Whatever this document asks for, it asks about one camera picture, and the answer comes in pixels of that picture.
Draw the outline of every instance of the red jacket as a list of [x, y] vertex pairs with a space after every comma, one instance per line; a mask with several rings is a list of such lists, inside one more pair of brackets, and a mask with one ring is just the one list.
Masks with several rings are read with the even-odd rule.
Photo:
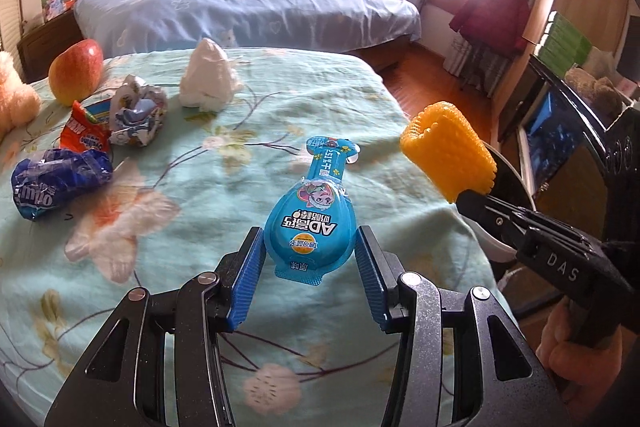
[[466, 0], [449, 27], [467, 41], [480, 41], [500, 55], [522, 53], [522, 33], [531, 10], [527, 0]]

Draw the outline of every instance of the red apple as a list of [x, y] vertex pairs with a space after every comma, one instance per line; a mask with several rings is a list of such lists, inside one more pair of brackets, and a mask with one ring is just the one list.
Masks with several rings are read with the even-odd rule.
[[82, 102], [97, 89], [102, 76], [102, 49], [98, 42], [86, 39], [58, 55], [49, 67], [49, 87], [62, 105]]

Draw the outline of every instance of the yellow sponge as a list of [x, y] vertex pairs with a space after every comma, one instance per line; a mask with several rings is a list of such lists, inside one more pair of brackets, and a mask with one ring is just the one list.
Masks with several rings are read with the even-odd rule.
[[434, 103], [416, 116], [400, 136], [400, 149], [449, 203], [468, 188], [488, 194], [494, 187], [495, 161], [452, 103]]

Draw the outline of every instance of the wooden floor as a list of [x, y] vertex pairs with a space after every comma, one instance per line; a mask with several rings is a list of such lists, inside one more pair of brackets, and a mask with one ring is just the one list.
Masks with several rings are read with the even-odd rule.
[[478, 136], [489, 142], [491, 100], [472, 86], [460, 90], [460, 81], [442, 68], [442, 60], [418, 44], [412, 44], [397, 68], [382, 72], [386, 89], [411, 117], [431, 103], [442, 100], [453, 103]]

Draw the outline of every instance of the blue quilt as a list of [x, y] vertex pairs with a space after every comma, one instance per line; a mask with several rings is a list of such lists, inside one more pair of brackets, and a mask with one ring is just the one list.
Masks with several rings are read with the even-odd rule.
[[[119, 166], [104, 190], [33, 223], [14, 207], [9, 178], [18, 160], [57, 142], [68, 118], [46, 80], [33, 84], [44, 100], [39, 117], [0, 144], [0, 379], [37, 424], [130, 288], [176, 289], [214, 269], [251, 226], [265, 223], [306, 173], [309, 136], [360, 145], [344, 186], [358, 222], [370, 225], [406, 269], [459, 291], [484, 285], [502, 298], [455, 206], [399, 152], [406, 119], [366, 64], [283, 49], [229, 55], [241, 59], [246, 87], [217, 116], [178, 103], [190, 52], [107, 60], [103, 83], [86, 103], [137, 74], [166, 90], [165, 126], [146, 148], [114, 149]], [[398, 336], [384, 335], [373, 321], [353, 256], [318, 287], [273, 271], [268, 257], [247, 321], [220, 339], [238, 425], [378, 427]], [[444, 341], [443, 409], [450, 413], [452, 338]], [[171, 344], [167, 360], [175, 426]]]
[[334, 53], [420, 38], [420, 15], [405, 0], [78, 0], [74, 10], [107, 58], [194, 49], [204, 37]]

